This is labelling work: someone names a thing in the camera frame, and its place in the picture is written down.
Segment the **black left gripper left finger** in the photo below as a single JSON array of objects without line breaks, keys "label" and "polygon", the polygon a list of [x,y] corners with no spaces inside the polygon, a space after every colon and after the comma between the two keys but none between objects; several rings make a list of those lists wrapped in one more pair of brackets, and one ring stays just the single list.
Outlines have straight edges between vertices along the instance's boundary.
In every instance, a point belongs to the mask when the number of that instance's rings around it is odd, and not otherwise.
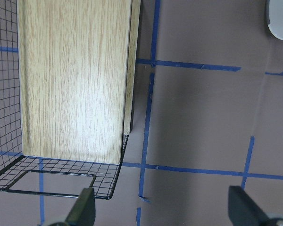
[{"label": "black left gripper left finger", "polygon": [[69,226],[93,226],[96,218],[93,188],[84,188],[71,208],[65,222]]}]

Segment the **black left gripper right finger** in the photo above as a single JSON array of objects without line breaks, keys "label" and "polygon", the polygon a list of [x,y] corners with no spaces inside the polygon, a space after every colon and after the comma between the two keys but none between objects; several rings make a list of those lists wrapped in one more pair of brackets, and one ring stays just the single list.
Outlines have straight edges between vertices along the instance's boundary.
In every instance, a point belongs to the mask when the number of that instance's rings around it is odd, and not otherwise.
[{"label": "black left gripper right finger", "polygon": [[240,186],[229,186],[228,216],[233,226],[273,226],[274,221]]}]

